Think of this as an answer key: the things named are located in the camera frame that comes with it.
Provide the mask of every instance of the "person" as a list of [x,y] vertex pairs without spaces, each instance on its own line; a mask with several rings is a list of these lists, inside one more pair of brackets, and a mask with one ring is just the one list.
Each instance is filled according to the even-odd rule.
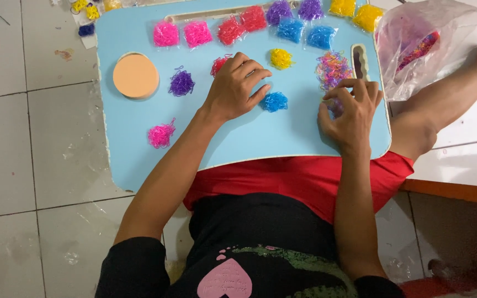
[[[377,82],[344,79],[324,98],[339,98],[342,116],[331,120],[325,104],[317,115],[341,158],[259,159],[197,173],[216,131],[262,100],[269,85],[250,94],[271,74],[240,52],[223,65],[205,103],[126,210],[96,297],[403,296],[378,258],[374,213],[437,133],[474,104],[477,59],[406,102],[381,158],[370,161],[369,131],[382,91]],[[170,285],[160,239],[182,201],[193,211],[194,245]]]

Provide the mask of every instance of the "pink heart print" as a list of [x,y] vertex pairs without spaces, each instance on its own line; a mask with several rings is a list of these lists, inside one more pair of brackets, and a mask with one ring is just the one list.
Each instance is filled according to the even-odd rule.
[[200,298],[248,298],[253,285],[251,278],[237,261],[229,259],[213,268],[198,284]]

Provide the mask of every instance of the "blue lap desk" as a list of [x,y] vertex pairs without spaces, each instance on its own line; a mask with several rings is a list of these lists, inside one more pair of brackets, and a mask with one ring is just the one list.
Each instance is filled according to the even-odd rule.
[[[122,189],[137,191],[147,175],[170,148],[155,149],[149,145],[147,133],[155,125],[169,124],[176,118],[176,131],[171,145],[185,130],[196,110],[203,104],[213,82],[210,75],[213,61],[225,54],[242,51],[273,72],[262,81],[270,84],[271,92],[282,92],[288,97],[288,110],[274,113],[255,107],[251,112],[224,124],[213,137],[203,156],[200,170],[249,159],[276,156],[327,155],[339,156],[334,142],[323,136],[317,124],[317,111],[324,92],[314,71],[320,50],[303,49],[302,44],[281,42],[268,28],[248,33],[245,39],[231,47],[224,47],[213,34],[215,41],[191,51],[184,43],[179,49],[157,50],[152,42],[153,23],[168,15],[228,9],[258,4],[259,0],[196,0],[162,5],[130,7],[105,13],[96,24],[97,54],[100,61],[101,92],[104,102],[104,121],[108,140],[110,168],[113,181]],[[365,0],[357,0],[359,5]],[[330,0],[325,0],[326,12]],[[351,62],[353,44],[363,44],[367,52],[368,76],[381,81],[378,59],[370,33],[364,33],[347,18],[327,14],[329,22],[339,28],[333,50],[344,52]],[[209,28],[222,19],[207,19]],[[269,66],[269,50],[282,48],[293,55],[295,64],[278,71]],[[156,66],[160,84],[147,100],[129,100],[115,88],[113,69],[117,60],[127,52],[140,52]],[[174,97],[170,94],[170,77],[175,68],[183,65],[192,74],[195,87],[192,94]],[[384,155],[391,142],[388,112],[382,102],[375,113],[370,144],[372,158]]]

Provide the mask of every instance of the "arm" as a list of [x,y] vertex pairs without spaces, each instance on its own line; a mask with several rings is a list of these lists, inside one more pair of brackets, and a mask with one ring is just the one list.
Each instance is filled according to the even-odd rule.
[[264,98],[269,85],[251,97],[250,94],[268,76],[270,71],[240,52],[228,59],[216,75],[205,103],[130,203],[113,244],[137,236],[161,238],[163,227],[189,190],[216,131]]
[[[354,98],[346,87],[353,88]],[[324,98],[339,98],[344,107],[343,115],[331,120],[326,105],[320,105],[318,115],[323,131],[336,140],[341,150],[334,228],[341,267],[352,280],[367,275],[387,278],[378,259],[369,179],[369,132],[382,96],[376,82],[343,80]]]

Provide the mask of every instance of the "hand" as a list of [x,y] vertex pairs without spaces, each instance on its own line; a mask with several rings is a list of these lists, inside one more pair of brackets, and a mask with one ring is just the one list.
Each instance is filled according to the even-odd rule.
[[325,95],[323,100],[339,98],[343,104],[343,114],[335,120],[330,119],[327,105],[323,102],[317,114],[322,131],[336,141],[342,156],[371,154],[371,123],[383,96],[384,93],[378,89],[377,82],[365,82],[355,78],[343,79]]
[[264,85],[250,96],[253,87],[269,76],[272,76],[271,71],[238,52],[216,74],[202,109],[221,124],[242,116],[251,111],[270,90],[270,85]]

